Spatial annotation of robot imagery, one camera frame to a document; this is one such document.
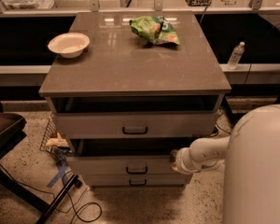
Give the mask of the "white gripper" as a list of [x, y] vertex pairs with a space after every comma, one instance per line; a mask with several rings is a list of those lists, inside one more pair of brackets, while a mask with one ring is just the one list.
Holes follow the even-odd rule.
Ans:
[[171, 168], [183, 175], [198, 173], [201, 169], [201, 165], [197, 164], [190, 156], [188, 147], [172, 150], [170, 152], [170, 162], [175, 162], [176, 166], [172, 164]]

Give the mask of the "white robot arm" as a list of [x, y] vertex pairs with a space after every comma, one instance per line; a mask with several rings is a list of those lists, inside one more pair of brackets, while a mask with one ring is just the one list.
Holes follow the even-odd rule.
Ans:
[[256, 108], [224, 138], [173, 150], [183, 175], [224, 170], [223, 224], [280, 224], [280, 105]]

